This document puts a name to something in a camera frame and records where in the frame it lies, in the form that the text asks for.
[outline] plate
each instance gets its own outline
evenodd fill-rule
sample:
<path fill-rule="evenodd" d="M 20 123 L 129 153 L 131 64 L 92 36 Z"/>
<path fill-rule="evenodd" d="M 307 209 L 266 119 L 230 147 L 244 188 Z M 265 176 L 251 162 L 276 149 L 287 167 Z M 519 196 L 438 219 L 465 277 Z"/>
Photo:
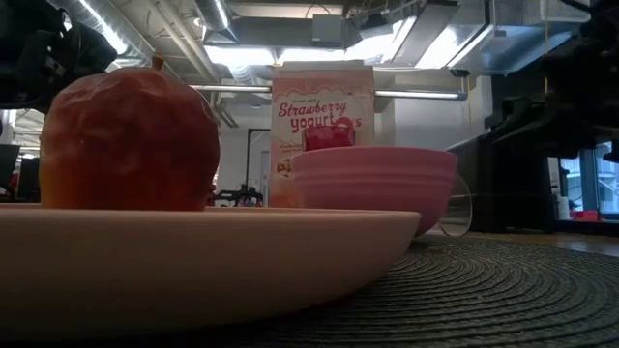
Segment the plate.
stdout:
<path fill-rule="evenodd" d="M 0 205 L 0 337 L 169 332 L 323 304 L 381 277 L 406 252 L 419 219 Z"/>

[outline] round placemat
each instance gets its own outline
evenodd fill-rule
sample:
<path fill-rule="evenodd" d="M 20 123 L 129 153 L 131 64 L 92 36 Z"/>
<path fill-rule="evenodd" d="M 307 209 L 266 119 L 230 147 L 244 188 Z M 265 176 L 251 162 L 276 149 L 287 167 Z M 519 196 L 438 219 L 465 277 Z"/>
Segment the round placemat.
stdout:
<path fill-rule="evenodd" d="M 107 343 L 613 346 L 619 343 L 618 276 L 619 259 L 609 256 L 432 236 L 416 242 L 380 280 L 321 307 L 246 325 Z"/>

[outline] strawberry yogurt box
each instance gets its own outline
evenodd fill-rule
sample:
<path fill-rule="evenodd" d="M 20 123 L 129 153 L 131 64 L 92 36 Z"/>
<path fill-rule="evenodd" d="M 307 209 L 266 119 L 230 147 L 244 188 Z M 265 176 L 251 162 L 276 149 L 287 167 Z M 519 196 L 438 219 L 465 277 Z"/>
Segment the strawberry yogurt box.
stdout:
<path fill-rule="evenodd" d="M 373 144 L 373 82 L 371 67 L 358 61 L 292 62 L 275 68 L 269 206 L 299 206 L 293 156 Z"/>

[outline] ceiling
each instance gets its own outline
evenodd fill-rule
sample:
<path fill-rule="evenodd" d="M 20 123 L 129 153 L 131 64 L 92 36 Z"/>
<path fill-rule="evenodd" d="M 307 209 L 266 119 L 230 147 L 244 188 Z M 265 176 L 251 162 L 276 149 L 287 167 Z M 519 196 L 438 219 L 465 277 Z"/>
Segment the ceiling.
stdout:
<path fill-rule="evenodd" d="M 153 51 L 158 51 L 165 59 L 167 72 L 185 83 L 213 83 L 212 77 L 208 78 L 208 75 L 216 75 L 220 83 L 235 83 L 228 67 L 211 63 L 210 57 L 201 48 L 203 33 L 197 21 L 195 0 L 49 1 L 78 12 L 78 20 L 92 19 L 92 12 L 85 7 L 88 5 L 103 19 L 103 22 L 107 23 L 108 29 L 114 31 L 123 42 L 127 43 L 128 51 L 110 67 L 111 70 L 123 66 L 147 65 Z M 429 42 L 432 45 L 425 52 L 425 56 L 416 50 L 420 46 L 419 42 L 408 43 L 406 41 L 412 40 L 412 34 L 409 34 L 402 46 L 408 48 L 402 49 L 397 59 L 394 58 L 391 63 L 386 62 L 375 66 L 376 88 L 460 91 L 462 85 L 460 79 L 452 77 L 447 70 L 415 70 L 413 69 L 415 66 L 411 66 L 408 58 L 422 57 L 421 61 L 425 61 L 429 67 L 432 64 L 444 66 L 451 60 L 451 57 L 459 51 L 462 52 L 464 46 L 474 41 L 475 35 L 481 33 L 485 24 L 486 26 L 491 24 L 492 30 L 489 35 L 479 40 L 454 68 L 467 69 L 475 75 L 508 73 L 526 66 L 540 57 L 545 49 L 545 28 L 540 20 L 540 14 L 534 11 L 540 9 L 541 1 L 522 0 L 518 2 L 520 5 L 515 5 L 515 1 L 512 0 L 461 0 L 457 12 L 450 16 L 449 22 L 446 22 L 445 30 L 436 37 L 434 43 Z M 155 4 L 155 10 L 159 9 L 162 16 L 148 6 L 149 2 Z M 164 9 L 163 2 L 171 6 L 174 14 Z M 388 7 L 392 9 L 399 4 L 410 5 L 410 2 L 403 0 L 322 0 L 320 5 L 317 5 L 310 0 L 228 0 L 227 4 L 235 18 L 238 16 L 305 18 L 326 13 L 362 17 L 366 11 L 371 9 L 381 11 Z M 563 13 L 557 10 L 556 16 L 550 19 L 551 23 L 548 25 L 551 47 L 565 41 L 570 36 L 566 36 L 565 33 L 571 33 L 579 22 L 587 19 L 582 16 L 575 17 L 573 13 L 565 13 L 565 9 L 560 10 Z M 180 18 L 181 22 L 176 22 L 175 17 Z M 413 26 L 411 33 L 420 30 L 415 28 Z M 191 48 L 188 43 L 186 42 L 182 49 L 183 47 L 174 37 L 180 37 L 181 41 L 192 41 L 195 46 L 200 47 L 203 56 L 194 55 L 192 59 L 190 55 L 193 54 L 188 54 L 192 53 L 192 50 L 188 49 Z M 436 43 L 442 43 L 442 46 L 435 47 Z M 271 66 L 256 66 L 252 69 L 258 77 L 267 79 L 261 80 L 261 83 L 269 83 Z M 225 101 L 227 114 L 234 118 L 239 127 L 269 125 L 270 100 L 268 98 L 226 94 L 222 99 Z M 377 103 L 378 112 L 386 106 L 386 102 L 388 100 Z M 41 131 L 43 119 L 44 115 L 35 110 L 20 110 L 15 123 L 16 142 L 23 146 L 38 146 L 38 133 Z"/>

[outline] stacked bowls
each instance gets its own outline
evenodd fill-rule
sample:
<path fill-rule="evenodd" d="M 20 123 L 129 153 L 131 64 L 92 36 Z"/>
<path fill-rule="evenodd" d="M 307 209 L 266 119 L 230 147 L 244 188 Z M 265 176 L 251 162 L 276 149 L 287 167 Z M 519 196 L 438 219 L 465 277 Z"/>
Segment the stacked bowls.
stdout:
<path fill-rule="evenodd" d="M 418 148 L 344 147 L 290 163 L 303 208 L 417 212 L 420 236 L 447 210 L 457 158 Z"/>

